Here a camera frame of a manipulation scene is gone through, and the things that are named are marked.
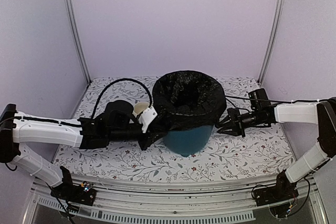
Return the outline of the teal plastic trash bin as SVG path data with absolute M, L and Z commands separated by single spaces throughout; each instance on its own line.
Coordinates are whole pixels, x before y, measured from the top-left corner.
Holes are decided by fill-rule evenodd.
M 212 130 L 212 125 L 204 125 L 185 131 L 169 131 L 163 137 L 163 143 L 170 151 L 188 157 L 206 146 Z

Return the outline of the black plastic trash bag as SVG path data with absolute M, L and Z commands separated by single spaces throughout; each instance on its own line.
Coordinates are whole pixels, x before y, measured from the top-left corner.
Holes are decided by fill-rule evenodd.
M 157 126 L 164 131 L 185 131 L 219 121 L 227 108 L 222 85 L 198 71 L 181 70 L 158 78 L 152 88 Z

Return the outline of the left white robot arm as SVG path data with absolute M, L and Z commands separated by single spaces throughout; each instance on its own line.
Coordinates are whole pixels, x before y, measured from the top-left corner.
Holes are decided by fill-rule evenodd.
M 109 102 L 95 118 L 69 120 L 33 117 L 8 104 L 1 114 L 1 163 L 25 169 L 73 200 L 78 188 L 72 184 L 70 171 L 45 160 L 27 146 L 28 142 L 93 150 L 110 142 L 137 141 L 144 151 L 167 134 L 158 122 L 153 106 L 135 116 L 132 104 L 123 100 Z

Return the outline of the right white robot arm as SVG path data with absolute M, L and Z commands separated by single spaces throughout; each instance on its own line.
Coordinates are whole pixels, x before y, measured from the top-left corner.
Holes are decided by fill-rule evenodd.
M 276 123 L 309 123 L 318 126 L 317 143 L 288 169 L 279 174 L 281 181 L 271 190 L 276 201 L 284 200 L 291 194 L 291 184 L 296 183 L 335 156 L 335 98 L 324 100 L 269 100 L 265 89 L 248 94 L 251 111 L 240 113 L 238 108 L 229 108 L 227 116 L 216 125 L 218 133 L 245 136 L 250 127 Z

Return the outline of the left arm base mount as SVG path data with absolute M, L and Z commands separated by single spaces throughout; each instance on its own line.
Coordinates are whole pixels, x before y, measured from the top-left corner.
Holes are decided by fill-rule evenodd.
M 97 191 L 93 188 L 93 183 L 84 181 L 80 185 L 75 185 L 72 181 L 70 171 L 63 166 L 60 169 L 62 171 L 61 184 L 52 187 L 51 196 L 63 199 L 66 202 L 93 206 L 97 194 Z

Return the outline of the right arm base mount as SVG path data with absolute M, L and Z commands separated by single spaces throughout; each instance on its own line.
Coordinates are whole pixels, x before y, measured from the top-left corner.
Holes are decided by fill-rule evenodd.
M 291 183 L 286 176 L 285 170 L 276 177 L 273 186 L 257 185 L 251 191 L 251 196 L 257 206 L 274 204 L 284 200 L 295 199 L 299 196 L 296 189 L 297 183 Z

